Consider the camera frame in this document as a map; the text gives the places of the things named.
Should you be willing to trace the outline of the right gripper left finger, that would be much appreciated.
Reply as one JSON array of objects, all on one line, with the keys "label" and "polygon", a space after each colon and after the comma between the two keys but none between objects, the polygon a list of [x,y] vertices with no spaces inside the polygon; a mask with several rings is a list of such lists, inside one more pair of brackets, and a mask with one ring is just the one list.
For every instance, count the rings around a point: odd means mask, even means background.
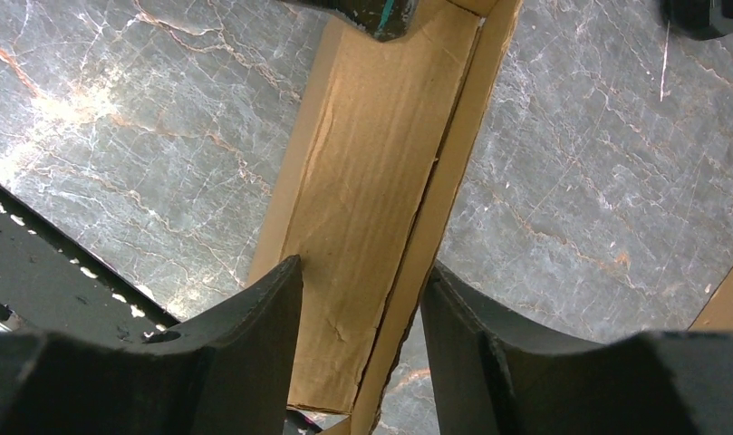
[{"label": "right gripper left finger", "polygon": [[303,287],[289,256],[140,343],[0,333],[0,434],[279,434]]}]

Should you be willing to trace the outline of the cardboard box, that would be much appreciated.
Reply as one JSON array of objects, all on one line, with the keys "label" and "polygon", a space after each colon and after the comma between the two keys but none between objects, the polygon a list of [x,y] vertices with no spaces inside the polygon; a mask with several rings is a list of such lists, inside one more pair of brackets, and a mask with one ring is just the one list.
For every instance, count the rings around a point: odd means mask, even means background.
[{"label": "cardboard box", "polygon": [[301,259],[288,404],[369,434],[439,251],[517,1],[423,1],[380,43],[323,29],[249,269]]}]

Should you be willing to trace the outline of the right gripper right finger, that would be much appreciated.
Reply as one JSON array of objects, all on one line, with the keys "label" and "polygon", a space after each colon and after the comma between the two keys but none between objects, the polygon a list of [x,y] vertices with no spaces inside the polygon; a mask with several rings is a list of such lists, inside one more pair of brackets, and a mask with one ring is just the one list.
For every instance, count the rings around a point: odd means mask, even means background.
[{"label": "right gripper right finger", "polygon": [[733,434],[733,333],[560,333],[436,263],[420,301],[444,434]]}]

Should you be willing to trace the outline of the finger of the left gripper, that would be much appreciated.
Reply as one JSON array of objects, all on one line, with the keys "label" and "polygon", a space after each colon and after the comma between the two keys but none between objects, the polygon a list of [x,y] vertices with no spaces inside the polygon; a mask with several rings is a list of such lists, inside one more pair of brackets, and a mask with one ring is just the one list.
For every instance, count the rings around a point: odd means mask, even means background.
[{"label": "finger of the left gripper", "polygon": [[381,43],[406,36],[419,7],[417,0],[291,0],[298,5],[325,12],[350,24]]}]

